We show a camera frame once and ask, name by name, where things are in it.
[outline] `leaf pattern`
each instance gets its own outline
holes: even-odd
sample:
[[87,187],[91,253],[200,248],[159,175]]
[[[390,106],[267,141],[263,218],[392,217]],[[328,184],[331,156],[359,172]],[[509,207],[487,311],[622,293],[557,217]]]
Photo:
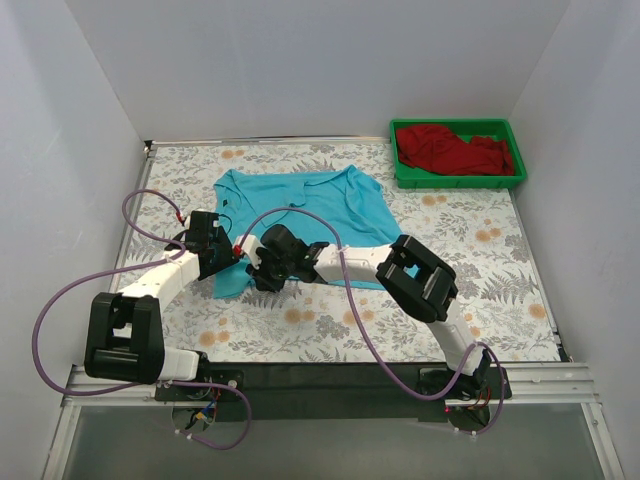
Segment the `leaf pattern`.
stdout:
[[[507,361],[559,360],[531,258],[506,190],[399,189],[391,148],[368,144],[252,144],[161,147],[148,188],[183,211],[215,209],[214,182],[228,169],[248,174],[340,170],[354,164],[380,183],[402,230],[448,262],[457,274],[471,332]],[[140,227],[163,236],[181,228],[155,196],[142,198]],[[156,258],[163,245],[134,233],[126,265]],[[125,286],[141,271],[122,274]],[[195,282],[163,312],[168,346],[204,351],[220,362],[370,362],[344,289],[287,282],[277,293],[247,289],[212,298],[215,278]],[[444,359],[428,327],[408,318],[386,292],[354,291],[372,341],[388,361]]]

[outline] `green bin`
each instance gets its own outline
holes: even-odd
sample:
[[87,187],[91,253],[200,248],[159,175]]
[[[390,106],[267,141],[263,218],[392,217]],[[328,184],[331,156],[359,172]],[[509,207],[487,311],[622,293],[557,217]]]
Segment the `green bin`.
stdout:
[[[449,127],[453,133],[465,142],[476,135],[491,137],[494,140],[506,140],[513,158],[515,175],[495,176],[448,176],[427,172],[421,168],[411,168],[398,160],[398,145],[396,144],[396,130],[412,125],[437,123]],[[396,165],[396,180],[400,188],[513,188],[527,178],[520,151],[516,144],[509,122],[493,118],[449,118],[449,119],[419,119],[397,118],[391,120],[391,145]]]

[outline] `white wall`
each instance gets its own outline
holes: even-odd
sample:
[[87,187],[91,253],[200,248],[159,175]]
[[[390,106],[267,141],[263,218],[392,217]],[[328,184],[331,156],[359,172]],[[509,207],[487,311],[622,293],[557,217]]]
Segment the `white wall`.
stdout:
[[[61,396],[36,374],[31,329],[59,287],[113,265],[142,147],[65,3],[0,0],[0,478],[40,478]],[[46,321],[59,383],[106,285],[79,288]]]
[[510,120],[518,207],[560,333],[640,477],[640,4],[573,1]]
[[67,0],[144,139],[511,113],[568,0]]

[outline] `red garment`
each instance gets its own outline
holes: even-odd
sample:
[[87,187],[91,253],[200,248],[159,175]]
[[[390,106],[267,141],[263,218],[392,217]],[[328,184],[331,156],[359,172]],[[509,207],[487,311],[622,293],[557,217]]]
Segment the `red garment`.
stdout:
[[441,175],[514,175],[505,140],[473,137],[467,143],[443,125],[427,124],[396,130],[398,159]]

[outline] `cyan t-shirt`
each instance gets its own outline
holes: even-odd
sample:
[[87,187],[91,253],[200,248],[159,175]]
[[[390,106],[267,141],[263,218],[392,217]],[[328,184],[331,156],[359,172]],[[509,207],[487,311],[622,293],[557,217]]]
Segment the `cyan t-shirt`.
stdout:
[[[277,207],[299,207],[329,222],[343,245],[375,247],[394,242],[402,232],[389,211],[382,188],[353,165],[337,172],[246,175],[227,171],[214,184],[217,213],[233,220],[229,239],[243,235],[258,215]],[[220,222],[225,226],[227,220]],[[317,220],[296,212],[277,212],[262,219],[251,231],[258,238],[272,225],[282,224],[305,243],[336,243]],[[216,274],[214,298],[237,297],[251,278],[248,260]],[[354,286],[382,289],[379,284],[352,282]]]

